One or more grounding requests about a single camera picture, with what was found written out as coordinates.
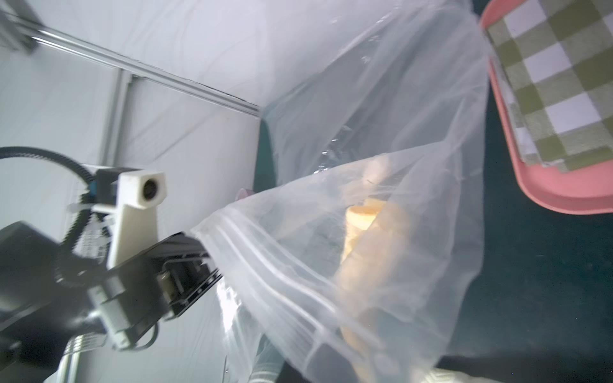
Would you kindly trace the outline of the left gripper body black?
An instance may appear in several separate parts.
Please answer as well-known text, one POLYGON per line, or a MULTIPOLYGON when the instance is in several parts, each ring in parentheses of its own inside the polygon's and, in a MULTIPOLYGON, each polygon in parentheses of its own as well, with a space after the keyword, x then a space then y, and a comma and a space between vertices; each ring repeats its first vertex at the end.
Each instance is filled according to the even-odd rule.
POLYGON ((201 242, 180 232, 107 271, 88 295, 116 349, 145 349, 159 321, 182 316, 221 277, 201 242))

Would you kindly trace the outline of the clear plastic vacuum bag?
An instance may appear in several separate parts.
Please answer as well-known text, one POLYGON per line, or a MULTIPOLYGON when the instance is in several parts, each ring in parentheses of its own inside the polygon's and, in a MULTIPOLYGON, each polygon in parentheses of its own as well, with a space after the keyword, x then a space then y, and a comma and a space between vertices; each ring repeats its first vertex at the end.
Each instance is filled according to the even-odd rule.
MULTIPOLYGON (((257 38, 264 54, 263 110, 274 97, 328 69, 368 35, 398 17, 429 21, 429 1, 261 1, 257 38)), ((478 20, 462 37, 488 46, 478 20)), ((477 76, 453 91, 453 127, 429 145, 381 153, 317 170, 240 199, 194 229, 222 279, 223 345, 232 382, 273 382, 284 366, 312 382, 359 382, 356 356, 340 335, 351 319, 339 300, 335 275, 346 234, 345 212, 367 196, 402 206, 411 228, 397 249, 398 265, 384 284, 381 312, 406 321, 451 271, 463 187, 461 122, 471 112, 477 76)), ((374 382, 421 382, 435 369, 434 344, 421 353, 394 349, 379 330, 374 382)))

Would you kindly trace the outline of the white patterned towel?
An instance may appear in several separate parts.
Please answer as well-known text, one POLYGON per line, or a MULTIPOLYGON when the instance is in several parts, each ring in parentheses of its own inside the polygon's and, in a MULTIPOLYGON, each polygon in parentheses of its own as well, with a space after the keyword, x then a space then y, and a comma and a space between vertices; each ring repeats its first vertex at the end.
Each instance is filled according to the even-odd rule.
POLYGON ((429 371, 421 383, 499 383, 489 378, 474 377, 460 371, 435 368, 429 371))

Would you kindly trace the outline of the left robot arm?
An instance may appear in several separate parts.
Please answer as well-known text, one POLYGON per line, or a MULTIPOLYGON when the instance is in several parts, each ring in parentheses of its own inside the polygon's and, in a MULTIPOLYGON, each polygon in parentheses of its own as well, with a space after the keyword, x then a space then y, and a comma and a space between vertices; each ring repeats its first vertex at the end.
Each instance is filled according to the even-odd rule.
POLYGON ((42 382, 73 338, 106 336, 120 351, 155 343, 219 280, 202 244, 177 233, 107 268, 23 222, 1 231, 1 380, 42 382))

